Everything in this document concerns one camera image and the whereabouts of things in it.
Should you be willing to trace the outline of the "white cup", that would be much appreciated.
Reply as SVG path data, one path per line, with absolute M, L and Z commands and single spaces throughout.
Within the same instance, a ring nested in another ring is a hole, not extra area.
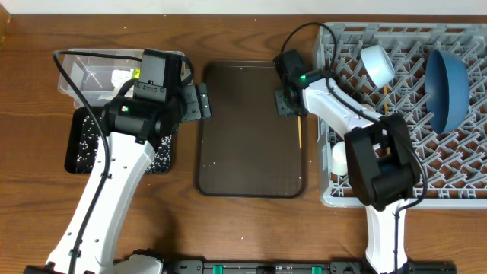
M 337 176 L 345 176 L 348 173 L 348 168 L 344 141 L 337 142 L 332 147 L 331 157 L 331 171 Z

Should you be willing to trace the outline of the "waste paper wrapper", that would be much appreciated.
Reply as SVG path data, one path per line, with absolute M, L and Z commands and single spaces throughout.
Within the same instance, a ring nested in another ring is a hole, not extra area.
M 138 79 L 139 75 L 139 68 L 134 68 L 130 70 L 115 69 L 112 71 L 111 84 L 115 89 L 120 89 L 125 82 L 130 79 Z

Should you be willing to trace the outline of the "light blue bowl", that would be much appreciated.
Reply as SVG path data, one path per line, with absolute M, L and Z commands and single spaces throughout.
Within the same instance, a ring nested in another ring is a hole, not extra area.
M 390 57 L 380 45 L 369 46 L 360 52 L 367 74 L 376 87 L 383 88 L 395 77 L 395 70 Z

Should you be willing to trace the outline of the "dark blue plate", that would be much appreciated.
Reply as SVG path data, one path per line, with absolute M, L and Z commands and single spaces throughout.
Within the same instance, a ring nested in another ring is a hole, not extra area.
M 433 131 L 440 135 L 457 129 L 469 112 L 469 79 L 462 59 L 435 49 L 427 61 L 425 92 Z

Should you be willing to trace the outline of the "pink bowl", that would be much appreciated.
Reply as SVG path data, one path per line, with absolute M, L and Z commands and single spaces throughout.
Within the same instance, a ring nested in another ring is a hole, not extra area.
M 362 106 L 371 112 L 375 112 L 375 109 L 371 105 L 362 104 Z

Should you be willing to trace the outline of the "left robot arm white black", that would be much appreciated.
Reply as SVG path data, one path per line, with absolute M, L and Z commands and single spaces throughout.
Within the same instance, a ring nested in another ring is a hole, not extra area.
M 131 78 L 94 118 L 97 155 L 77 209 L 44 266 L 26 273 L 164 273 L 149 251 L 115 262 L 116 245 L 138 184 L 165 137 L 180 123 L 209 117 L 205 84 L 193 84 L 182 54 L 145 49 L 140 75 Z

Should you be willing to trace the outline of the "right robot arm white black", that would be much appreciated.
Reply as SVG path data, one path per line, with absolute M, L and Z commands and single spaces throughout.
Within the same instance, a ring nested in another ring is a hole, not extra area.
M 273 60 L 283 97 L 297 115 L 312 113 L 338 133 L 345 144 L 347 176 L 365 206 L 368 226 L 366 260 L 373 273 L 406 273 L 406 210 L 420 179 L 406 122 L 382 116 L 351 98 L 330 72 L 308 69 L 297 50 L 281 51 Z

